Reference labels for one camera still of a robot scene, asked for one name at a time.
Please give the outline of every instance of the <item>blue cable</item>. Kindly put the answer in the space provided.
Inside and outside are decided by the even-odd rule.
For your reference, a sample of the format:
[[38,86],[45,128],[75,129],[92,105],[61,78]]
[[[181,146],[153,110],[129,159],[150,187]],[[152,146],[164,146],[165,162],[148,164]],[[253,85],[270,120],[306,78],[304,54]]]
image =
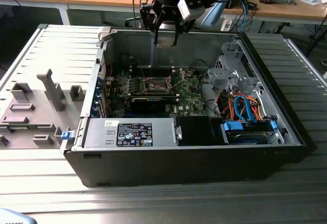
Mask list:
[[246,21],[246,16],[247,16],[247,9],[246,9],[246,7],[245,7],[244,2],[241,1],[241,0],[240,0],[240,2],[241,2],[242,6],[243,6],[243,9],[244,9],[244,19],[243,19],[243,23],[242,23],[242,26],[241,26],[239,32],[240,32],[240,31],[242,30],[242,28],[244,27],[244,23],[245,23],[245,21]]
[[252,120],[253,122],[256,122],[256,119],[254,118],[254,115],[251,113],[250,102],[249,102],[249,100],[245,96],[240,95],[240,96],[238,96],[238,97],[235,98],[235,101],[234,101],[235,114],[241,120],[243,120],[243,122],[246,122],[246,119],[237,111],[237,103],[238,103],[239,99],[241,99],[241,98],[245,101],[246,112],[247,112],[247,115],[248,115],[249,119]]

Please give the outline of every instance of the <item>power supply label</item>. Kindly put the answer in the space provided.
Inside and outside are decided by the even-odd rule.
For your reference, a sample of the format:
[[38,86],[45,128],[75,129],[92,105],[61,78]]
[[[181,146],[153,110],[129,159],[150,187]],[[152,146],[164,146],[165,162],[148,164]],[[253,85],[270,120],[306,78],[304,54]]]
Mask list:
[[151,123],[118,124],[117,146],[153,146]]

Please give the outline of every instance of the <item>motherboard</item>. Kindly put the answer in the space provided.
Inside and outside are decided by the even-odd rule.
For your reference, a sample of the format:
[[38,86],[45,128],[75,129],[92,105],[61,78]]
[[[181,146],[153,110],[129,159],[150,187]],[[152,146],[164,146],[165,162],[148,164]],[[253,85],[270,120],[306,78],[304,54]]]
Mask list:
[[106,82],[110,117],[206,115],[198,78],[193,69],[122,70]]

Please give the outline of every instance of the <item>wire bundle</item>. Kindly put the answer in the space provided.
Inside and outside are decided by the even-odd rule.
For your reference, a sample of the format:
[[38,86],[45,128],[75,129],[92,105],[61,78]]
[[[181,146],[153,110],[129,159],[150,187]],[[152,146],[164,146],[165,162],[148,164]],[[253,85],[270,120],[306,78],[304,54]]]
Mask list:
[[[221,95],[218,95],[215,103],[218,104]],[[238,112],[238,104],[239,102],[245,103],[241,112]],[[260,111],[260,103],[255,100],[252,96],[248,96],[242,93],[233,93],[228,98],[228,106],[226,106],[221,112],[220,115],[223,116],[225,119],[232,119],[234,120],[235,115],[240,118],[239,121],[246,122],[247,120],[242,116],[244,111],[247,111],[248,118],[250,120],[259,120],[262,121],[263,118],[261,116]]]

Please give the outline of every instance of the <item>circuit board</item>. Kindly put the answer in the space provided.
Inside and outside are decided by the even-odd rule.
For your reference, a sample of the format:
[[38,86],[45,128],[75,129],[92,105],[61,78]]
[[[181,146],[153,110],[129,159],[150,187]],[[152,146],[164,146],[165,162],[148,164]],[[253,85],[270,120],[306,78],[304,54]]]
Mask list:
[[[199,92],[198,76],[183,69],[171,77],[137,77],[123,70],[114,76],[109,96],[110,117],[172,117],[203,116],[205,107]],[[159,97],[165,100],[163,112],[135,113],[131,110],[133,97]]]

